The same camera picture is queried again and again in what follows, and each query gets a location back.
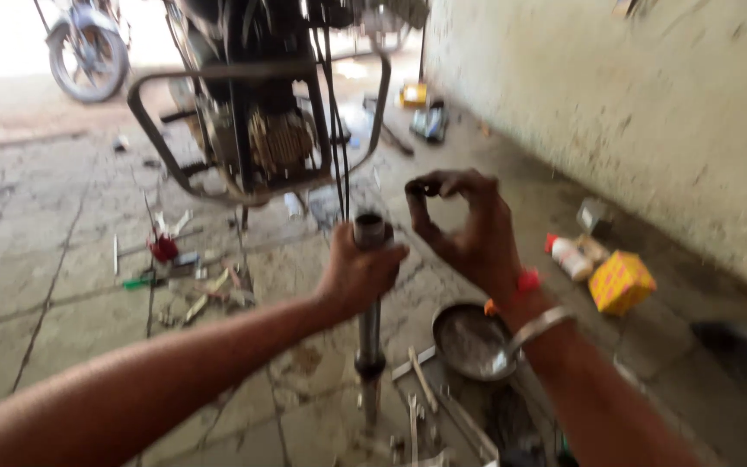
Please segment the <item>dirty wall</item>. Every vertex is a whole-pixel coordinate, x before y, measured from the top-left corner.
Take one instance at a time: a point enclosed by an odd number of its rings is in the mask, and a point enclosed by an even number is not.
[[[747,0],[434,0],[430,82],[747,279]]]

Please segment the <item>person's hand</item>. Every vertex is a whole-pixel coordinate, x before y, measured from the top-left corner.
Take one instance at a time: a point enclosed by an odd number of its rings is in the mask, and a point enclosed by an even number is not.
[[[476,170],[435,171],[405,185],[411,224],[437,255],[496,302],[514,291],[520,260],[512,234],[509,206],[497,191],[497,179]],[[469,204],[466,225],[443,233],[428,216],[426,196],[460,195]]]
[[[393,237],[390,225],[386,225],[386,237]],[[362,313],[391,290],[399,264],[408,255],[409,248],[401,244],[362,251],[354,242],[354,226],[339,224],[333,230],[330,260],[316,288],[317,298],[336,307],[343,321]]]

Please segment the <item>metal pan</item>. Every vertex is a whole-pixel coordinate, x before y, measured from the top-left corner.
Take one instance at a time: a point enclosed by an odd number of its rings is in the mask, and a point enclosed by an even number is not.
[[[512,334],[499,317],[488,317],[479,303],[453,303],[440,308],[431,320],[437,355],[464,377],[500,381],[517,368],[519,352],[512,352]]]

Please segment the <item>bottle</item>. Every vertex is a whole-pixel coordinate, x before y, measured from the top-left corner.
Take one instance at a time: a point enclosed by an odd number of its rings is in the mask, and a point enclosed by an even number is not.
[[[578,250],[572,240],[547,233],[545,251],[552,254],[552,259],[560,264],[574,281],[586,280],[593,273],[593,262]]]

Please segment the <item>silver bangle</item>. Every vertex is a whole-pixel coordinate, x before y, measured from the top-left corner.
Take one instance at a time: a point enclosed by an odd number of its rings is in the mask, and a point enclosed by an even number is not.
[[[514,337],[512,337],[512,342],[510,342],[509,347],[512,349],[513,353],[517,352],[525,343],[543,333],[546,333],[553,326],[563,323],[569,318],[575,319],[575,313],[564,309],[564,307],[550,308],[532,321],[524,324]]]

